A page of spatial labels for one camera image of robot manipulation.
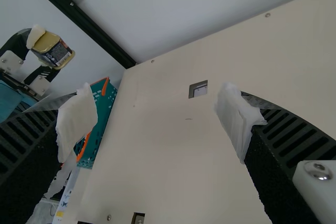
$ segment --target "black metal rail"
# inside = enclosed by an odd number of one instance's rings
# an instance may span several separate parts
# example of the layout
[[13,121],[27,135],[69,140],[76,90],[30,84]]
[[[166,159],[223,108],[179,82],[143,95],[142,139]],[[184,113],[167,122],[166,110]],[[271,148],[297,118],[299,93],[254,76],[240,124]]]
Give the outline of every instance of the black metal rail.
[[135,66],[133,60],[107,33],[105,33],[88,15],[83,12],[73,0],[49,0],[80,29],[89,35],[99,46],[110,54],[123,67]]

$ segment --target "teal fabric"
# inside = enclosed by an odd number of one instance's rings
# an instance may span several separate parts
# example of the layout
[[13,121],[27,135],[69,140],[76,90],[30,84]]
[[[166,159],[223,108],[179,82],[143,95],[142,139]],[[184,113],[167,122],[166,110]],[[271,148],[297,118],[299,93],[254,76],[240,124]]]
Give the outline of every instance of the teal fabric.
[[21,94],[0,81],[0,123],[10,116],[22,99]]

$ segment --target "black vent slats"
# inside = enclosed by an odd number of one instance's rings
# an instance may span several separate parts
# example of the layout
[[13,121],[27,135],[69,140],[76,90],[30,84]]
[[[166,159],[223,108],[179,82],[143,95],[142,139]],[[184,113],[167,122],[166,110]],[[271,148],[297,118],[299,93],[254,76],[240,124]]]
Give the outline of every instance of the black vent slats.
[[21,113],[0,124],[0,185],[15,169],[13,164],[21,162],[46,130],[55,125],[55,113]]
[[[253,95],[242,92],[246,101],[259,101]],[[336,160],[336,141],[314,125],[293,113],[266,102],[268,108],[260,112],[267,125],[254,129],[268,146],[277,161],[287,170],[291,178],[296,165],[302,160]]]

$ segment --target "white cloth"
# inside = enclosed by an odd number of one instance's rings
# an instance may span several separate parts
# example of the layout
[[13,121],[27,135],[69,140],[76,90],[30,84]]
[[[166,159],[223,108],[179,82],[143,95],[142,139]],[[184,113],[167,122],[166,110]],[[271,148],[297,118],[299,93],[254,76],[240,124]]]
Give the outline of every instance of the white cloth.
[[252,126],[267,122],[260,109],[248,104],[237,86],[230,82],[225,82],[219,91],[215,111],[243,164],[252,137]]
[[58,161],[64,163],[75,144],[98,122],[97,107],[90,85],[85,83],[58,110],[56,132]]

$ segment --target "yellow label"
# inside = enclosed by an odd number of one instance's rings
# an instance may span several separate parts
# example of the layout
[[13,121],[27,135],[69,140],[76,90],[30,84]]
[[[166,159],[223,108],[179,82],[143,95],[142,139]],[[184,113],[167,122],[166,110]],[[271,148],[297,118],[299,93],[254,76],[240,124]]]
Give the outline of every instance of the yellow label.
[[64,212],[62,212],[62,211],[58,211],[58,212],[56,213],[56,216],[57,216],[57,217],[63,217],[63,215],[64,215]]

